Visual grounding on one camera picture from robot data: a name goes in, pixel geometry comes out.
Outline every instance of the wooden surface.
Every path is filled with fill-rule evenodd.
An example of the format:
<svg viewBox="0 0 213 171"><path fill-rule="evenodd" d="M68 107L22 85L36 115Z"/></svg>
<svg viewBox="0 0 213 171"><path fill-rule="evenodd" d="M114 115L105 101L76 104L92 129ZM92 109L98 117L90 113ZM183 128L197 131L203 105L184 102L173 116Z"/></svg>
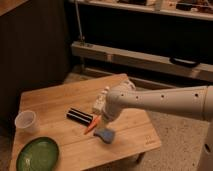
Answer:
<svg viewBox="0 0 213 171"><path fill-rule="evenodd" d="M20 111L37 113L40 132L27 135L16 131L10 170L15 170L16 158L30 140L48 136L59 145L56 170L84 170L160 147L161 141L146 112L125 109L109 126L116 130L112 144L104 144L93 132L84 135L85 127L66 119L70 107L91 113L92 105L105 86L115 86L126 79L125 74L80 81L61 86L25 92Z"/></svg>
<svg viewBox="0 0 213 171"><path fill-rule="evenodd" d="M0 0L0 16L27 1L28 0Z"/></svg>

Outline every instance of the green plate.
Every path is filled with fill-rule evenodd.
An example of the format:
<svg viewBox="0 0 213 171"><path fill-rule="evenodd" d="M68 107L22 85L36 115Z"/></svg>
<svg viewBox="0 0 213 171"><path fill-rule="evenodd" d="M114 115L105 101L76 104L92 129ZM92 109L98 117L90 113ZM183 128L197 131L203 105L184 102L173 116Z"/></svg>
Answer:
<svg viewBox="0 0 213 171"><path fill-rule="evenodd" d="M59 148L48 137L30 141L19 153L16 161L17 171L52 171L58 160Z"/></svg>

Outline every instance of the floor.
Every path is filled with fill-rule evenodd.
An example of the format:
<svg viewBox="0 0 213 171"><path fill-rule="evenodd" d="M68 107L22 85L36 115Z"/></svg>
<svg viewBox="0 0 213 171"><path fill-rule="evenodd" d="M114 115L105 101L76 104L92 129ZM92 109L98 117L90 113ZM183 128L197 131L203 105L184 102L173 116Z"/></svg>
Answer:
<svg viewBox="0 0 213 171"><path fill-rule="evenodd" d="M64 84L92 79L70 73ZM145 153L142 162L135 164L137 156L100 166L91 171L194 171L197 168L202 144L209 123L174 115L148 112L162 141L162 147ZM7 171L12 150L12 140L0 136L0 171Z"/></svg>

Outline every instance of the blue sponge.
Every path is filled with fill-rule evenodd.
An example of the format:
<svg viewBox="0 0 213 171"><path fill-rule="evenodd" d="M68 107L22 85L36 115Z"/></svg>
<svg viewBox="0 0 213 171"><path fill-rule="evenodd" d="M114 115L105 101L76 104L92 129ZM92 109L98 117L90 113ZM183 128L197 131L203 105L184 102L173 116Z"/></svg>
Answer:
<svg viewBox="0 0 213 171"><path fill-rule="evenodd" d="M107 129L107 128L96 129L93 135L101 138L103 142L107 144L111 144L115 137L115 131Z"/></svg>

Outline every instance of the white cup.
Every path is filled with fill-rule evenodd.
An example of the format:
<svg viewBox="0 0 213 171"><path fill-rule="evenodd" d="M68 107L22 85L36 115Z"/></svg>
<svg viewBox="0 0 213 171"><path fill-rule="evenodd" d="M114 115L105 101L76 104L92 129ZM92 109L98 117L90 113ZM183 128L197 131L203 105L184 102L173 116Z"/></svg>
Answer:
<svg viewBox="0 0 213 171"><path fill-rule="evenodd" d="M23 132L35 133L39 130L36 121L36 113L31 110L26 110L19 113L15 118L15 126Z"/></svg>

